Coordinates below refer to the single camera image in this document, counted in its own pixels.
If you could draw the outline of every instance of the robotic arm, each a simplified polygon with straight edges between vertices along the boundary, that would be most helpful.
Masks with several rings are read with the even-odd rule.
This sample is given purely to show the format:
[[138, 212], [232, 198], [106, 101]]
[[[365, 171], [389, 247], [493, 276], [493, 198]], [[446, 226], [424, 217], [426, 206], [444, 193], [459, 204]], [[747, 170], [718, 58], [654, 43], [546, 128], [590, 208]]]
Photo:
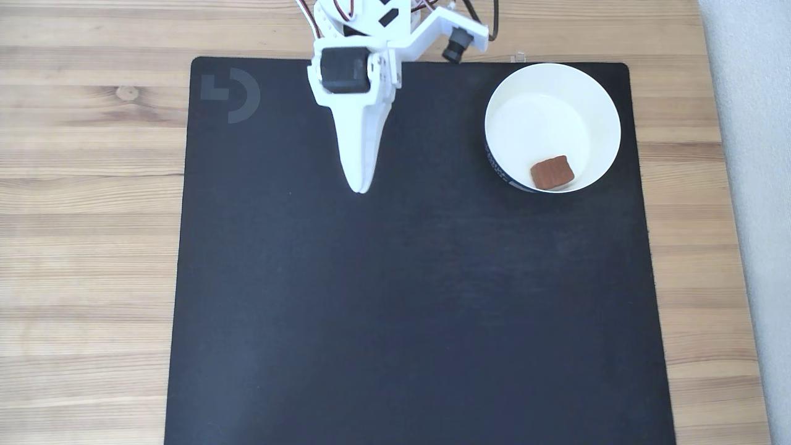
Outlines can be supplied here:
[[[338, 1], [350, 2], [348, 13]], [[488, 45], [486, 26], [441, 7], [421, 23], [412, 1], [317, 0], [314, 7], [324, 37], [313, 44], [308, 80], [316, 103], [332, 111], [343, 172], [357, 193], [373, 180], [384, 123], [402, 85], [401, 63], [416, 60], [442, 34], [448, 36], [442, 55], [452, 63], [470, 45], [481, 52]]]

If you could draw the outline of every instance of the white paper bowl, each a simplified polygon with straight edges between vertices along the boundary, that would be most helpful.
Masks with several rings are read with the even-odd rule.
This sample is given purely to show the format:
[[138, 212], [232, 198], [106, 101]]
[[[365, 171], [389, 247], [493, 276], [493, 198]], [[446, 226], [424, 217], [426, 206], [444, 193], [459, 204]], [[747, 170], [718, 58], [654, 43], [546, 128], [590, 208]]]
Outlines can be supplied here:
[[[612, 165], [621, 143], [618, 111], [604, 88], [582, 71], [558, 63], [524, 67], [497, 87], [486, 107], [486, 149], [500, 177], [529, 192], [585, 188]], [[536, 188], [530, 168], [565, 155], [574, 180]]]

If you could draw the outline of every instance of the wooden table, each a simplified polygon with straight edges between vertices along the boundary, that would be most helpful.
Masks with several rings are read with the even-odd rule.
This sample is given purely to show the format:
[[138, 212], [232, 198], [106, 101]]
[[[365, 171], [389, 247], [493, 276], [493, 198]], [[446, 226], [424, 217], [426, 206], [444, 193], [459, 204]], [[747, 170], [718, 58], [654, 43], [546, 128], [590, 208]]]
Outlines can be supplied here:
[[[501, 3], [467, 61], [629, 64], [679, 443], [769, 443], [696, 2]], [[161, 443], [190, 61], [311, 52], [291, 0], [0, 0], [0, 443]]]

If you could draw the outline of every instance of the wood knot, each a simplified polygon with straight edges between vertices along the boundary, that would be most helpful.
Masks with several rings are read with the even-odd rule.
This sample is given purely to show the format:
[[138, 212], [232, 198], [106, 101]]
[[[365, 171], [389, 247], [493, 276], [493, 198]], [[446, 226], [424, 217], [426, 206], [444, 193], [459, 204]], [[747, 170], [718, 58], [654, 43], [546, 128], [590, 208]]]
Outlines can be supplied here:
[[119, 86], [115, 95], [122, 101], [133, 101], [138, 98], [140, 92], [133, 86]]

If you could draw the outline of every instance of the logo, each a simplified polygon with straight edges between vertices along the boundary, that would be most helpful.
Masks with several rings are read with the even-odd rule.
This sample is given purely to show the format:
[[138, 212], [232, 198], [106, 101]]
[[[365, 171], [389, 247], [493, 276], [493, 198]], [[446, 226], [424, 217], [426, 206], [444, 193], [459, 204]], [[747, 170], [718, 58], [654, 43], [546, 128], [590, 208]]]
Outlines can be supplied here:
[[[231, 68], [229, 77], [239, 82], [246, 93], [244, 103], [237, 109], [228, 112], [228, 123], [238, 124], [252, 116], [261, 103], [261, 89], [258, 82], [244, 70]], [[200, 98], [204, 101], [227, 101], [230, 95], [228, 88], [214, 86], [214, 74], [203, 74], [200, 79]]]

